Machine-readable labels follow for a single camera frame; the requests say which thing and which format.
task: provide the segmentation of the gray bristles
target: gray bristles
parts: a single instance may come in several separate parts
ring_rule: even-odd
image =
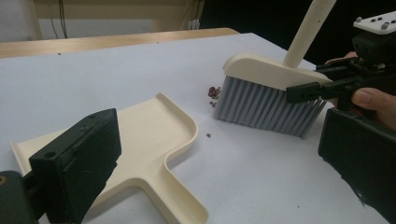
[[[215,118],[249,127],[303,137],[325,101],[286,102],[286,92],[235,77],[226,77]]]

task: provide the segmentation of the human hand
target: human hand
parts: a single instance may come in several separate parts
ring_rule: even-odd
[[[377,121],[396,131],[396,96],[374,88],[361,88],[353,93],[352,103],[374,110]]]

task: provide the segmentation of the broom handle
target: broom handle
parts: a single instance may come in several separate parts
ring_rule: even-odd
[[[283,60],[283,65],[296,68],[300,64],[335,2],[336,0],[312,1]]]

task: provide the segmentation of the cable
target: cable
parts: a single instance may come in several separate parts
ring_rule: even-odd
[[[56,33],[55,25],[53,24],[53,14],[52,14],[52,6],[50,5],[50,0],[47,0],[47,5],[49,6],[49,16],[50,16],[50,23],[52,25],[52,30],[55,33],[56,38],[59,39],[58,33]]]
[[[64,31],[64,38],[67,39],[66,23],[64,22],[64,0],[59,0],[59,15],[61,18],[62,30]]]

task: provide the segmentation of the white table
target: white table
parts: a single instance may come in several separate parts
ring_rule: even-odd
[[[241,52],[278,60],[286,53],[246,34],[1,59],[0,170],[19,170],[9,140],[52,133],[163,92],[198,124],[191,150],[170,167],[207,208],[207,223],[387,223],[318,155],[325,111],[306,139],[212,119],[207,90],[222,84],[222,66]],[[103,203],[85,221],[164,223],[138,189]]]

